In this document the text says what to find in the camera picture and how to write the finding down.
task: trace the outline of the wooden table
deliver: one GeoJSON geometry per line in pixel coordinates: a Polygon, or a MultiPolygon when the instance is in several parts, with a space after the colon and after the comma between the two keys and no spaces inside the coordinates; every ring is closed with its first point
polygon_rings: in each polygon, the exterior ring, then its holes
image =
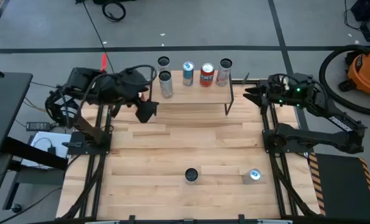
{"type": "MultiPolygon", "coordinates": [[[[104,168],[98,219],[127,220],[129,215],[137,220],[237,219],[238,214],[279,218],[260,110],[243,97],[247,87],[233,85],[234,103],[227,116],[216,104],[161,104],[157,116],[141,124],[134,108],[122,107],[112,120],[112,148],[104,168]],[[200,174],[196,185],[185,182],[190,167],[200,174]],[[244,185],[241,175],[252,168],[262,172],[262,179],[244,185]]],[[[96,111],[97,107],[87,106],[83,116],[94,124],[96,111]]],[[[277,117],[297,126],[292,107],[278,107],[277,117]]],[[[319,213],[306,159],[287,154],[287,162],[294,189],[319,213]]],[[[83,190],[87,164],[88,156],[81,156],[67,170],[57,217],[83,190]]],[[[290,214],[284,188],[283,195],[290,214]]]]}
{"type": "Polygon", "coordinates": [[[193,73],[193,85],[183,84],[182,71],[171,71],[173,95],[165,99],[161,94],[160,81],[156,78],[153,81],[152,101],[159,102],[161,105],[183,105],[183,104],[224,104],[226,114],[229,113],[231,104],[234,100],[231,82],[225,86],[215,84],[218,72],[215,71],[213,83],[209,87],[200,85],[200,70],[193,73]]]}

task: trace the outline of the gray floor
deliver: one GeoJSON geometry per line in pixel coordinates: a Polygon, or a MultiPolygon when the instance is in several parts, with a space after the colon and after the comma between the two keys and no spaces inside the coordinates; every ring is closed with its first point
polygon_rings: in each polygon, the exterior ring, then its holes
{"type": "MultiPolygon", "coordinates": [[[[368,44],[364,37],[343,24],[343,1],[340,0],[273,0],[287,46],[336,46],[368,44]]],[[[355,0],[348,0],[348,7],[355,0]]],[[[135,47],[138,52],[110,52],[115,71],[125,67],[148,63],[155,65],[161,55],[170,57],[173,69],[180,69],[190,60],[200,67],[202,63],[218,64],[228,57],[234,62],[233,77],[265,78],[273,73],[285,73],[286,67],[280,51],[271,8],[263,0],[137,0],[123,3],[127,17],[120,23],[107,21],[101,7],[91,0],[86,2],[95,26],[105,47],[135,47]],[[142,47],[170,46],[273,46],[276,49],[261,50],[184,50],[142,52],[142,47]]],[[[349,23],[356,24],[353,16],[349,23]]],[[[0,18],[0,49],[65,49],[100,47],[95,31],[81,4],[74,0],[10,0],[0,18]]],[[[100,68],[101,53],[42,53],[0,54],[0,70],[4,72],[29,72],[34,81],[50,85],[62,84],[73,67],[100,68]]],[[[323,59],[330,52],[292,51],[290,64],[295,72],[315,75],[323,59]]],[[[328,79],[334,86],[343,78],[343,62],[339,58],[328,69],[328,79]]],[[[49,89],[31,85],[27,97],[42,106],[49,89]]],[[[347,94],[346,98],[370,107],[370,97],[360,93],[347,94]]],[[[358,114],[341,106],[355,119],[360,119],[369,129],[364,139],[364,157],[370,169],[370,116],[358,114]]],[[[335,132],[337,128],[325,119],[306,113],[311,130],[335,132]]],[[[17,119],[26,121],[50,121],[37,110],[22,106],[17,119]]],[[[16,123],[10,136],[27,141],[30,134],[16,123]]],[[[317,152],[340,154],[327,147],[316,147],[317,152]]],[[[12,215],[1,211],[2,201],[12,181],[8,174],[0,191],[0,220],[12,215]]],[[[23,185],[15,202],[23,207],[58,186],[23,185]]],[[[34,207],[31,211],[8,223],[29,223],[51,220],[55,217],[59,192],[34,207]]]]}

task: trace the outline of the orange vacuum cleaner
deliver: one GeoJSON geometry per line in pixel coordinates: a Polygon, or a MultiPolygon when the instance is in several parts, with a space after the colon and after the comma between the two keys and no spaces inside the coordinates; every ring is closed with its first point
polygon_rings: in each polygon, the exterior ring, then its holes
{"type": "Polygon", "coordinates": [[[345,58],[346,64],[349,65],[349,70],[347,71],[348,79],[338,85],[339,89],[341,91],[350,91],[357,89],[370,94],[370,47],[365,47],[361,45],[347,45],[329,54],[329,56],[327,56],[320,67],[320,83],[324,86],[328,95],[330,95],[340,104],[357,112],[370,115],[369,108],[364,108],[362,106],[356,105],[340,97],[327,84],[325,77],[328,64],[339,54],[348,51],[351,51],[347,54],[345,58]]]}

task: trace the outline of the soda can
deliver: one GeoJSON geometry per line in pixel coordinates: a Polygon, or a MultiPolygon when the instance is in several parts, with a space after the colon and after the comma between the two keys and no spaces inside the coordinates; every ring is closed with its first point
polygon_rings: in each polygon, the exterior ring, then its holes
{"type": "Polygon", "coordinates": [[[158,72],[163,72],[163,71],[168,71],[168,72],[171,72],[170,71],[170,59],[166,56],[163,56],[163,57],[159,57],[159,59],[157,60],[157,64],[159,65],[158,66],[158,72]]]}
{"type": "Polygon", "coordinates": [[[243,183],[252,184],[252,183],[259,181],[261,177],[262,177],[262,174],[259,171],[259,169],[252,169],[243,175],[243,183]]]}
{"type": "Polygon", "coordinates": [[[205,63],[201,66],[200,71],[200,85],[203,87],[209,87],[214,79],[214,66],[211,63],[205,63]]]}
{"type": "Polygon", "coordinates": [[[165,99],[171,98],[173,95],[171,73],[168,71],[160,72],[159,80],[162,97],[164,97],[165,99]]]}
{"type": "Polygon", "coordinates": [[[185,172],[185,178],[187,184],[196,184],[198,178],[198,172],[194,168],[189,168],[185,172]]]}
{"type": "Polygon", "coordinates": [[[218,70],[215,81],[218,86],[225,86],[228,83],[231,69],[232,61],[227,58],[222,59],[220,62],[220,69],[218,70]]]}
{"type": "Polygon", "coordinates": [[[193,71],[194,71],[194,64],[191,62],[185,62],[182,66],[183,68],[183,84],[185,86],[193,85],[193,71]]]}

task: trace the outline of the red soda can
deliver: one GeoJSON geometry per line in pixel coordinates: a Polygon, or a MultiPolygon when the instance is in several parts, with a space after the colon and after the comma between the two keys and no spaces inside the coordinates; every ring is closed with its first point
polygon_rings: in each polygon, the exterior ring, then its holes
{"type": "Polygon", "coordinates": [[[214,66],[211,63],[203,64],[200,71],[200,85],[203,87],[209,87],[214,79],[214,72],[214,66]]]}

